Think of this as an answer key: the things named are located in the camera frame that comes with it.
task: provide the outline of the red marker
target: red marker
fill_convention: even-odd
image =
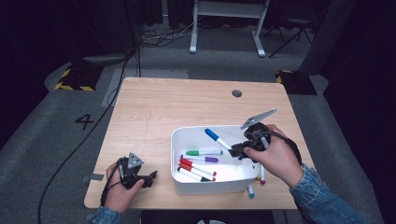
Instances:
[[[186,160],[186,159],[180,159],[180,162],[181,162],[181,163],[184,163],[184,164],[186,164],[186,165],[189,165],[189,166],[191,166],[191,167],[193,167],[193,168],[195,168],[195,169],[198,169],[198,170],[200,170],[200,171],[202,171],[202,172],[208,173],[208,174],[210,174],[210,175],[216,175],[216,174],[217,174],[216,171],[209,171],[209,170],[206,170],[206,168],[204,168],[204,167],[202,167],[202,166],[200,166],[200,165],[197,165],[197,164],[193,163],[192,161],[188,161],[188,160]]]
[[[260,183],[262,183],[262,185],[265,184],[265,168],[262,166],[262,174],[260,177]]]
[[[200,171],[198,169],[192,168],[189,165],[186,165],[184,163],[181,163],[178,166],[180,166],[181,168],[183,168],[185,170],[188,170],[188,171],[190,171],[190,172],[192,172],[192,173],[194,173],[194,174],[196,174],[198,176],[204,177],[204,178],[209,179],[211,181],[216,181],[216,178],[213,177],[213,175],[209,175],[208,173],[204,173],[204,172],[202,172],[202,171]]]

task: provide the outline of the table hole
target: table hole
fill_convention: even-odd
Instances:
[[[234,97],[241,97],[242,96],[242,92],[239,90],[233,90],[232,92]]]

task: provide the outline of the person's right hand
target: person's right hand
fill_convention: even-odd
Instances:
[[[274,124],[266,125],[270,132],[286,136]],[[282,179],[290,188],[296,186],[303,177],[304,170],[297,161],[291,148],[279,137],[271,135],[271,144],[265,151],[246,147],[245,153],[254,161],[261,163],[271,174]]]

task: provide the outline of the metal stand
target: metal stand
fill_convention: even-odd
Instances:
[[[190,53],[197,51],[198,39],[198,15],[206,16],[222,16],[222,17],[238,17],[238,18],[253,18],[259,19],[257,30],[252,31],[254,43],[256,44],[257,52],[260,57],[265,56],[265,51],[260,41],[260,32],[262,30],[262,23],[267,11],[268,1],[264,4],[242,4],[242,3],[226,3],[226,2],[206,2],[195,0],[193,26],[190,44]]]

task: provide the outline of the marker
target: marker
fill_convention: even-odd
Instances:
[[[230,146],[228,146],[225,142],[223,142],[223,140],[221,140],[215,133],[213,133],[210,129],[205,129],[205,133],[207,135],[209,135],[209,137],[211,137],[213,140],[215,140],[215,142],[219,143],[222,147],[224,147],[225,149],[231,149]]]
[[[180,158],[184,158],[187,160],[191,161],[207,161],[207,162],[218,162],[218,158],[213,158],[213,157],[198,157],[198,156],[186,156],[186,155],[181,155]]]
[[[261,173],[261,176],[262,177],[260,177],[260,183],[262,184],[262,185],[264,185],[265,184],[265,168],[262,166],[262,173]]]
[[[204,155],[222,155],[222,151],[220,149],[201,149],[201,150],[191,150],[187,151],[186,154],[189,156],[204,156]]]
[[[198,175],[200,177],[204,177],[204,178],[206,178],[208,180],[211,180],[211,181],[216,181],[216,178],[213,177],[213,175],[209,175],[208,173],[204,173],[204,172],[202,172],[200,170],[197,170],[195,168],[192,168],[189,165],[186,165],[184,163],[181,163],[178,166],[180,166],[181,168],[183,168],[185,170],[188,170],[188,171],[190,171],[190,172],[192,172],[192,173],[194,173],[194,174],[196,174],[196,175]]]
[[[190,172],[190,171],[188,171],[188,170],[185,170],[185,169],[183,169],[183,168],[181,168],[181,167],[178,167],[177,170],[178,170],[179,172],[181,172],[183,175],[187,175],[187,176],[189,176],[189,177],[191,177],[191,178],[194,178],[194,179],[196,179],[196,180],[198,180],[198,181],[200,181],[200,182],[207,182],[207,181],[210,181],[210,180],[208,180],[208,179],[206,179],[206,178],[204,178],[204,177],[198,176],[198,175],[196,175],[196,174],[194,174],[194,173],[192,173],[192,172]]]
[[[251,184],[247,186],[247,190],[248,190],[248,196],[250,196],[250,198],[254,198],[254,190]]]
[[[197,164],[193,163],[192,161],[188,161],[188,160],[186,160],[186,159],[180,159],[180,162],[181,162],[181,163],[184,163],[184,164],[186,164],[186,165],[189,165],[189,166],[191,166],[191,167],[194,167],[195,169],[198,169],[198,170],[200,170],[200,171],[202,171],[202,172],[208,173],[208,174],[210,174],[210,175],[216,175],[216,174],[217,174],[216,171],[209,171],[209,170],[206,170],[206,168],[204,168],[204,167],[202,167],[202,166],[200,166],[200,165],[197,165]]]

